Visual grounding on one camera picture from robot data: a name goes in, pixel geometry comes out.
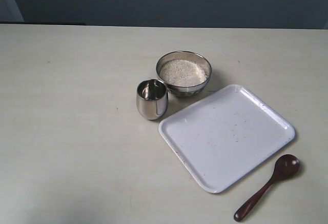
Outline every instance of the plastic tray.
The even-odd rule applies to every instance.
[[[222,192],[295,137],[291,124],[240,85],[167,117],[159,132],[211,193]]]

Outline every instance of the wooden spoon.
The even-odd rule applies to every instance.
[[[296,156],[287,154],[278,158],[269,181],[236,211],[235,221],[242,221],[270,186],[278,181],[291,178],[298,172],[299,167],[300,162]]]

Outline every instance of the metal bowl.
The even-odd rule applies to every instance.
[[[189,87],[176,86],[166,82],[164,79],[160,77],[160,71],[167,62],[176,59],[188,60],[192,63],[198,64],[204,70],[206,74],[206,80],[201,84],[195,86],[189,86]],[[156,65],[156,73],[157,73],[157,77],[167,85],[170,93],[178,97],[189,97],[196,93],[199,93],[207,85],[212,74],[212,66],[209,63],[209,61],[206,60],[205,57],[197,53],[190,52],[190,51],[174,51],[162,56],[158,60]]]

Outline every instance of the white table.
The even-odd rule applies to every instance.
[[[219,195],[202,190],[135,105],[165,53],[204,55],[197,98],[241,84],[297,138]],[[246,223],[328,223],[328,31],[0,25],[0,223],[235,223],[282,154],[299,177],[272,188]]]

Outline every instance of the metal tumbler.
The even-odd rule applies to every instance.
[[[149,79],[137,87],[137,109],[148,120],[163,116],[168,108],[168,90],[164,82]]]

